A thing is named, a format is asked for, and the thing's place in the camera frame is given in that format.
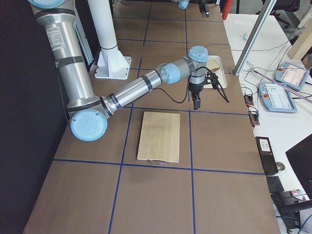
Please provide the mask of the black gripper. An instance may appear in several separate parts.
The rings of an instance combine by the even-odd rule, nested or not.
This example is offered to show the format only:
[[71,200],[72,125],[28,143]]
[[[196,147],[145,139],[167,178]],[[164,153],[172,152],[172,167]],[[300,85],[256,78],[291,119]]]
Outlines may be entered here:
[[203,18],[209,17],[209,3],[208,0],[198,0],[197,2],[199,11],[202,14]]
[[189,91],[191,92],[192,100],[193,100],[193,106],[194,110],[197,110],[200,108],[201,100],[200,100],[200,92],[203,90],[203,84],[189,84]]

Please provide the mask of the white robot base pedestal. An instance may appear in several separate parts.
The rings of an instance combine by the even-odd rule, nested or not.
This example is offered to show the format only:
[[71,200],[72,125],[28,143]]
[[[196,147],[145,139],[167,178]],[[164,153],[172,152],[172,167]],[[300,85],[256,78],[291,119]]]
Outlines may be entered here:
[[119,51],[109,1],[89,0],[88,5],[101,49],[95,77],[126,80],[132,58]]

